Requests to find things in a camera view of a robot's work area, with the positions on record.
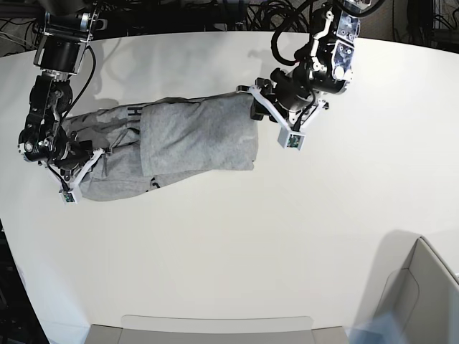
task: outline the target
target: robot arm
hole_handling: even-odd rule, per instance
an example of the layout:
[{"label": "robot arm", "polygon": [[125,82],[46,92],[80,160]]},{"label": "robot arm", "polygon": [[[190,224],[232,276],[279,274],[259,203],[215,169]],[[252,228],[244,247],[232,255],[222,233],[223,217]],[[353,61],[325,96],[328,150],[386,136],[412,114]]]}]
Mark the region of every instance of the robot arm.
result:
[{"label": "robot arm", "polygon": [[76,202],[70,183],[92,158],[93,146],[91,141],[78,142],[76,133],[68,137],[62,122],[75,104],[70,77],[78,73],[87,49],[94,54],[89,43],[98,21],[98,9],[81,1],[44,0],[44,3],[54,13],[78,10],[66,16],[45,14],[42,38],[34,58],[34,65],[42,74],[37,76],[30,92],[30,109],[19,135],[19,152],[26,161],[44,162],[61,182],[64,199]]},{"label": "robot arm", "polygon": [[[298,8],[302,12],[311,0]],[[297,65],[290,72],[277,68],[270,79],[258,78],[252,87],[240,86],[239,91],[254,95],[251,117],[262,120],[265,115],[280,124],[279,144],[284,148],[301,149],[305,131],[328,103],[326,93],[343,93],[352,81],[351,62],[354,40],[360,31],[359,17],[376,11],[383,1],[364,11],[369,0],[339,0],[324,4],[313,13],[309,42],[296,51],[295,61],[284,59],[277,48],[280,33],[289,26],[288,19],[274,33],[271,42],[273,56],[284,65]]]}]

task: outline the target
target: white table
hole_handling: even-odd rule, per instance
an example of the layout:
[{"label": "white table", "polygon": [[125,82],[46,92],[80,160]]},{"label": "white table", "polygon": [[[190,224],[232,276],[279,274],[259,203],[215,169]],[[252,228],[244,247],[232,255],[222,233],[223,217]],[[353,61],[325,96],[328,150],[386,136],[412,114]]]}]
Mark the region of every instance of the white table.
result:
[{"label": "white table", "polygon": [[[73,113],[251,85],[278,66],[270,38],[94,42],[98,68]],[[305,41],[284,34],[281,52],[292,56]],[[254,171],[212,171],[78,206],[65,206],[54,181],[16,149],[39,74],[33,53],[0,59],[0,217],[46,334],[82,343],[89,324],[120,326],[123,315],[360,324],[421,234],[459,272],[451,241],[459,237],[459,55],[356,45],[354,82],[326,98],[331,109],[309,127],[301,152],[283,150],[278,126],[264,120]],[[87,58],[75,94],[90,68]]]}]

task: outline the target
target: cable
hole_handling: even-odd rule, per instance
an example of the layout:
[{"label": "cable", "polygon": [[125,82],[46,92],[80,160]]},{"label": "cable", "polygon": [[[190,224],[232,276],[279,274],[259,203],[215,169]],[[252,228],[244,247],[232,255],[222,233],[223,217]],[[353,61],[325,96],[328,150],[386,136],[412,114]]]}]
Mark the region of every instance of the cable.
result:
[{"label": "cable", "polygon": [[7,52],[5,55],[3,55],[2,57],[6,57],[6,56],[9,56],[9,55],[15,55],[15,54],[18,54],[19,52]]},{"label": "cable", "polygon": [[[249,31],[274,31],[279,18],[283,22],[292,16],[296,8],[289,0],[267,0],[261,4],[251,4],[247,8],[246,25]],[[309,24],[303,14],[295,18],[291,29],[294,32],[308,32]]]},{"label": "cable", "polygon": [[38,21],[35,21],[35,23],[33,23],[32,25],[32,32],[35,34],[35,46],[38,47],[39,45],[39,41],[40,41],[40,34],[41,34],[41,31],[40,31],[40,23]]},{"label": "cable", "polygon": [[29,30],[33,25],[34,25],[34,21],[32,23],[29,23],[29,25],[27,25],[26,32],[24,34],[24,41],[25,42],[27,42],[27,34],[29,33]]},{"label": "cable", "polygon": [[312,113],[311,113],[311,115],[309,115],[309,117],[306,118],[306,119],[304,120],[304,122],[302,121],[304,114],[307,113],[307,112],[313,107],[313,105],[316,103],[316,93],[315,93],[313,90],[311,90],[311,94],[313,95],[313,101],[310,102],[310,103],[304,108],[304,110],[301,112],[301,114],[298,116],[298,119],[296,120],[296,122],[295,122],[295,124],[293,125],[293,128],[292,128],[294,131],[300,131],[301,126],[302,126],[302,125],[304,124],[304,122],[307,121],[308,118],[312,115]]},{"label": "cable", "polygon": [[5,24],[3,24],[3,25],[0,27],[0,30],[3,30],[3,28],[4,28],[6,25],[8,25],[8,24],[13,24],[13,25],[18,25],[18,26],[19,26],[19,25],[25,25],[25,24],[29,24],[29,23],[35,22],[35,19],[34,19],[34,20],[25,21],[25,22],[23,22],[23,23],[15,23],[15,22],[13,21],[13,19],[0,19],[0,20],[2,20],[3,22],[5,22]]},{"label": "cable", "polygon": [[282,24],[275,30],[273,38],[271,38],[271,52],[273,53],[274,58],[279,62],[282,63],[283,65],[286,66],[294,66],[296,61],[290,61],[288,59],[284,59],[282,56],[280,56],[279,49],[278,49],[278,39],[280,34],[284,32],[286,29],[288,29],[291,24],[295,21],[295,18],[299,16],[303,10],[312,5],[312,3],[315,0],[305,0],[296,10],[293,12],[293,14],[287,18],[284,19]]},{"label": "cable", "polygon": [[95,54],[94,54],[94,50],[91,46],[87,47],[85,49],[86,50],[89,50],[89,52],[91,53],[91,56],[93,57],[93,68],[91,69],[91,74],[89,75],[89,78],[86,80],[86,83],[85,85],[83,86],[83,88],[81,89],[80,93],[78,94],[78,96],[75,98],[75,100],[73,101],[73,103],[69,106],[69,108],[65,111],[64,115],[62,116],[62,119],[59,123],[59,127],[57,128],[57,131],[59,131],[59,129],[62,127],[62,123],[64,122],[65,118],[67,117],[67,115],[69,114],[69,112],[71,111],[71,109],[73,109],[73,107],[75,106],[75,104],[77,103],[77,101],[81,98],[82,94],[86,91],[86,88],[87,86],[90,84],[91,82],[91,79],[93,78],[94,76],[94,72],[95,72],[95,66],[96,66],[96,58],[95,58]]},{"label": "cable", "polygon": [[309,6],[309,22],[313,22],[314,2]]},{"label": "cable", "polygon": [[452,14],[451,14],[451,17],[453,18],[454,22],[455,22],[455,28],[458,28],[458,21],[456,20],[456,16],[455,14],[459,12],[459,8],[455,9]]},{"label": "cable", "polygon": [[21,37],[14,36],[13,34],[7,34],[6,32],[3,32],[3,31],[1,31],[1,30],[0,30],[0,34],[4,34],[4,35],[7,36],[11,41],[12,41],[12,39],[10,38],[10,36],[11,36],[11,37],[14,37],[14,38],[16,38],[16,39],[18,39],[19,41],[23,41],[25,44],[29,45],[30,47],[36,48],[33,44],[28,43],[28,41],[22,39]]},{"label": "cable", "polygon": [[227,25],[227,31],[233,31],[232,30],[232,25],[231,25],[231,20],[229,18],[230,17],[230,9],[228,8],[228,0],[222,0],[222,1],[223,1],[223,20],[225,21],[225,24]]},{"label": "cable", "polygon": [[61,177],[60,174],[58,174],[58,172],[56,172],[52,167],[51,165],[49,164],[49,161],[46,162],[49,170],[60,180],[60,183],[62,185],[62,190],[64,190],[65,192],[68,192],[70,189],[69,189],[69,186],[67,185],[67,183],[65,183],[64,181],[64,178]]},{"label": "cable", "polygon": [[346,12],[349,16],[355,16],[356,18],[364,18],[366,16],[369,16],[370,14],[373,14],[376,12],[385,2],[386,0],[379,0],[376,5],[373,5],[370,9],[367,9],[366,11],[357,13],[354,12],[350,9],[347,9],[339,0],[333,0],[333,3],[337,5],[337,7],[342,10],[343,12]]},{"label": "cable", "polygon": [[395,0],[392,0],[392,41],[396,42],[397,39],[395,37]]},{"label": "cable", "polygon": [[435,15],[433,17],[433,19],[437,20],[438,22],[440,22],[441,24],[445,25],[449,30],[455,30],[457,29],[457,25],[456,27],[454,27],[452,24],[450,24],[450,22],[448,22],[444,16],[440,16],[440,15]]},{"label": "cable", "polygon": [[12,43],[16,43],[16,44],[19,45],[22,49],[24,49],[25,52],[27,51],[27,48],[26,48],[25,45],[23,45],[23,44],[21,44],[21,43],[19,43],[19,42],[16,42],[16,41],[14,41],[13,39],[10,39],[10,38],[8,38],[8,37],[2,37],[2,36],[0,36],[0,38],[1,38],[1,39],[5,39],[6,41],[10,41],[10,42],[12,42]]},{"label": "cable", "polygon": [[238,5],[238,18],[237,18],[237,29],[242,31],[243,28],[243,23],[244,23],[244,0],[239,0]]}]

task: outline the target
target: table surface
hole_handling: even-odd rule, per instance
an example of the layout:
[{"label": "table surface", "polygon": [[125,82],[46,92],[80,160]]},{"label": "table surface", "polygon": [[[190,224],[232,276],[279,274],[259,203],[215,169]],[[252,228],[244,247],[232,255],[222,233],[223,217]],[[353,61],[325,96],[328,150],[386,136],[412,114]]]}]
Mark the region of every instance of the table surface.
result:
[{"label": "table surface", "polygon": [[[74,115],[251,85],[278,67],[271,33],[166,34],[94,42],[95,77]],[[285,56],[304,34],[283,34]],[[132,199],[65,206],[16,149],[39,69],[0,59],[0,217],[47,335],[82,343],[123,315],[310,316],[315,328],[373,314],[389,274],[425,235],[459,272],[459,55],[359,39],[355,78],[283,150],[259,125],[250,172],[211,171]],[[86,58],[72,79],[79,92]]]}]

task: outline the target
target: gray cloth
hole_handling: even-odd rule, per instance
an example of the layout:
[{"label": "gray cloth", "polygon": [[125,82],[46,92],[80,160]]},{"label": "gray cloth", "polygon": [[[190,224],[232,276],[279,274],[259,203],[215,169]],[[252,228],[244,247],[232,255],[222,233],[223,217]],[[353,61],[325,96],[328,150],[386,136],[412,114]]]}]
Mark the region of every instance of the gray cloth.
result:
[{"label": "gray cloth", "polygon": [[251,104],[243,94],[166,98],[69,118],[67,132],[112,150],[83,179],[83,196],[111,201],[209,170],[252,170],[258,137]]}]

